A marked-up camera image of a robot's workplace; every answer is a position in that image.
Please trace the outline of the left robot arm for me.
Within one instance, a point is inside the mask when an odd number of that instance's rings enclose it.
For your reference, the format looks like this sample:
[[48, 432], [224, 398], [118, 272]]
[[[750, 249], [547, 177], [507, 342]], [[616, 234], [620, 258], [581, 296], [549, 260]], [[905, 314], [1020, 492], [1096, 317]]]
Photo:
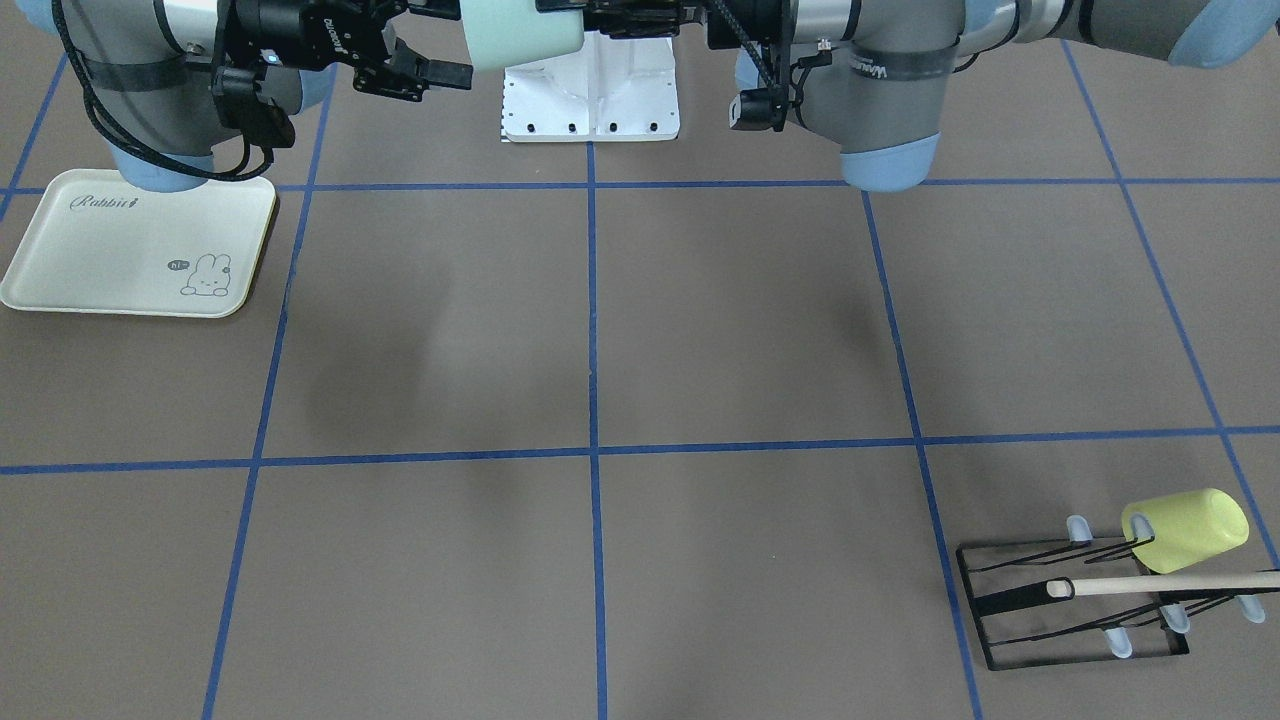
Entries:
[[951, 78], [1011, 44], [1057, 38], [1215, 69], [1277, 29], [1275, 1], [539, 1], [611, 38], [704, 27], [739, 54], [730, 126], [795, 124], [837, 143], [845, 181], [899, 192], [928, 176]]

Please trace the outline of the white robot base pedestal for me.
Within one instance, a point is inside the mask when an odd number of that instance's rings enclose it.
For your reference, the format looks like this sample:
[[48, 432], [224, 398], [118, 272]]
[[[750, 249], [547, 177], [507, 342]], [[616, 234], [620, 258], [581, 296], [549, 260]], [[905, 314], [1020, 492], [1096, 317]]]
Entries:
[[591, 32], [576, 53], [508, 67], [500, 119], [500, 138], [512, 143], [675, 140], [675, 44]]

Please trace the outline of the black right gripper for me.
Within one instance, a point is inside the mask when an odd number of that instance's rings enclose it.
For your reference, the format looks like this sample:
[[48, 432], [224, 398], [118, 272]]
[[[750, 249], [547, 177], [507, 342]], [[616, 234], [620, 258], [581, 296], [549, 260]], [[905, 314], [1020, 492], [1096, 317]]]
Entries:
[[431, 88], [471, 90], [474, 68], [435, 60], [387, 27], [403, 14], [461, 22], [461, 1], [219, 1], [218, 37], [232, 68], [355, 69], [361, 94], [421, 102]]

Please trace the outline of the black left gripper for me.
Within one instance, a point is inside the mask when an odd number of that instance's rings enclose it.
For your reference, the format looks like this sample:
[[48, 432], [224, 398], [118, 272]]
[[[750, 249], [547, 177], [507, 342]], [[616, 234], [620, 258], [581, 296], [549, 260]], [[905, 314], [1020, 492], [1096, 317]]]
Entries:
[[795, 40], [794, 1], [536, 1], [536, 10], [580, 12], [585, 31], [609, 38], [669, 38], [696, 23], [710, 50]]

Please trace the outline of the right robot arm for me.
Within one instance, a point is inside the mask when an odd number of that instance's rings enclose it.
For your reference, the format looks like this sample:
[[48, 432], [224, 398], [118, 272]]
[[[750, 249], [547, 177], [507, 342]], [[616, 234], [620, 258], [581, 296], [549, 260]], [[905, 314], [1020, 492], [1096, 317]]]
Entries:
[[456, 1], [22, 1], [55, 36], [91, 126], [133, 186], [182, 192], [266, 173], [296, 141], [293, 117], [325, 92], [326, 69], [355, 88], [417, 102], [467, 90], [467, 64], [425, 58], [396, 36], [404, 13], [461, 18]]

